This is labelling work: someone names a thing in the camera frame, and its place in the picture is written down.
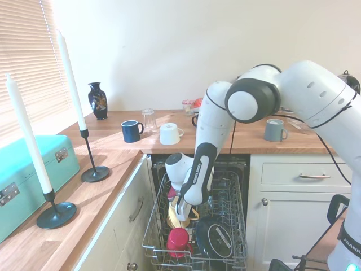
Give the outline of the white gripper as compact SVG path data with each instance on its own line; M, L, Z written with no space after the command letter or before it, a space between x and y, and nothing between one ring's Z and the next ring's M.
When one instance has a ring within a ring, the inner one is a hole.
M190 224L190 221L188 220L190 210L192 208L191 204L188 204L182 197L177 197L175 199L175 214L178 219L179 226L187 227Z

